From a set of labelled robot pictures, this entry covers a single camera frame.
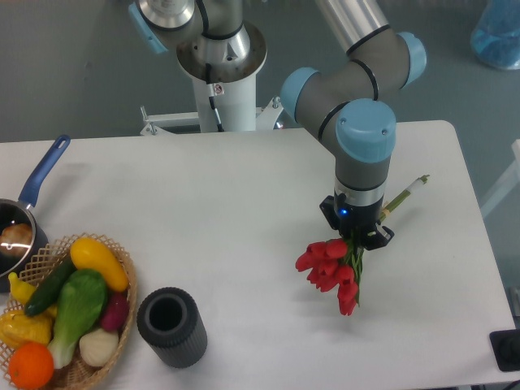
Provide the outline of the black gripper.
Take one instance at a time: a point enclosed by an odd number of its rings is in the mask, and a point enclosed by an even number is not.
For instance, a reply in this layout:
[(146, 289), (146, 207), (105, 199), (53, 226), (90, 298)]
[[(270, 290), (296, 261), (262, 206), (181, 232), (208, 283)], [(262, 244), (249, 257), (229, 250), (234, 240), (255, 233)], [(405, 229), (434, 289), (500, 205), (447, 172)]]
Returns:
[(395, 236), (390, 228), (381, 224), (382, 202), (383, 199), (379, 199), (369, 206), (353, 206), (346, 202), (344, 195), (334, 195), (327, 196), (319, 208), (341, 237), (363, 249), (380, 249)]

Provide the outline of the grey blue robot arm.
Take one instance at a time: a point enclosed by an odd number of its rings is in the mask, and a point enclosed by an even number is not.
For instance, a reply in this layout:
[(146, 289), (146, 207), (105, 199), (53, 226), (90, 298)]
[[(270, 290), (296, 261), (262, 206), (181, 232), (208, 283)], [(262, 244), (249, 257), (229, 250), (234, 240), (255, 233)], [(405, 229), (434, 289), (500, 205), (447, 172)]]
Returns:
[[(280, 105), (334, 156), (334, 192), (320, 206), (331, 228), (359, 248), (382, 248), (394, 236), (382, 211), (397, 120), (381, 97), (422, 75), (426, 51), (412, 33), (395, 32), (375, 1), (318, 8), (348, 61), (329, 76), (297, 69)], [(128, 11), (153, 51), (175, 52), (193, 82), (203, 132), (257, 128), (256, 75), (267, 44), (242, 2), (134, 1)]]

